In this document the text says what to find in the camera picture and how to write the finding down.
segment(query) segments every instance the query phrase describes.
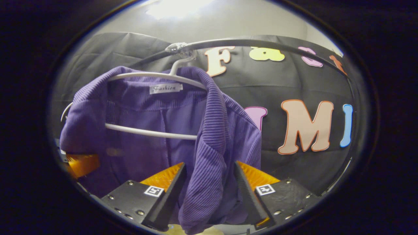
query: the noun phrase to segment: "ribbed fabric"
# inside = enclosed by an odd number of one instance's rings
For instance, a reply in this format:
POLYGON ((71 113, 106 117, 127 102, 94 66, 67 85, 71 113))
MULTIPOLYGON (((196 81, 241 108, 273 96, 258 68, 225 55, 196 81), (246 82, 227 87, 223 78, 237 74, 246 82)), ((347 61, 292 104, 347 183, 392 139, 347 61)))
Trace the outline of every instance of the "ribbed fabric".
POLYGON ((97 153, 101 161, 100 168, 80 182, 100 197, 128 179, 141 181, 184 162, 187 180, 171 222, 180 223, 190 235, 225 221, 243 222, 247 214, 239 201, 233 164, 241 161, 260 167, 261 133, 256 125, 202 69, 179 68, 177 74, 200 81, 207 91, 183 84, 180 92, 150 95, 150 86, 178 82, 152 77, 108 82, 131 72, 138 71, 116 67, 74 96, 61 133, 61 149, 97 153), (197 141, 123 133, 105 129, 105 123, 197 134, 197 141))

